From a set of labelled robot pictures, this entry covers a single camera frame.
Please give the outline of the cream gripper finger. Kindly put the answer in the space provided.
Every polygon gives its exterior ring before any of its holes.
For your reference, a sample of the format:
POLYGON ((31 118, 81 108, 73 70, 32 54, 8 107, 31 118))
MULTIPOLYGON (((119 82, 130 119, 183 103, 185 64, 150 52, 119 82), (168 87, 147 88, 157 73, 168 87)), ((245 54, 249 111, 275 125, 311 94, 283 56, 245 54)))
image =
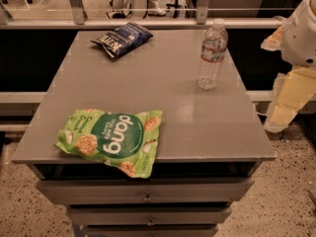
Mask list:
POLYGON ((264 128, 268 132, 281 132, 297 113, 316 95, 316 68, 293 66, 286 75, 275 80, 272 101, 267 110, 264 128))
POLYGON ((267 51, 280 50, 281 37, 284 26, 277 28, 269 37, 261 43, 261 48, 267 51))

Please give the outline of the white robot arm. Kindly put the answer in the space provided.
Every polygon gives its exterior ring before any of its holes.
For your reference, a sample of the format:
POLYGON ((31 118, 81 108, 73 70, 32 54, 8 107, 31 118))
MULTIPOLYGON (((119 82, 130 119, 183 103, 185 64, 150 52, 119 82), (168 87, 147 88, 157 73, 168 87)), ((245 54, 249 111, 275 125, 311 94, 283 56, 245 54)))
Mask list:
POLYGON ((316 0, 302 0, 261 48, 279 50, 292 66, 286 75, 277 76, 266 113, 265 130, 277 133, 316 95, 316 0))

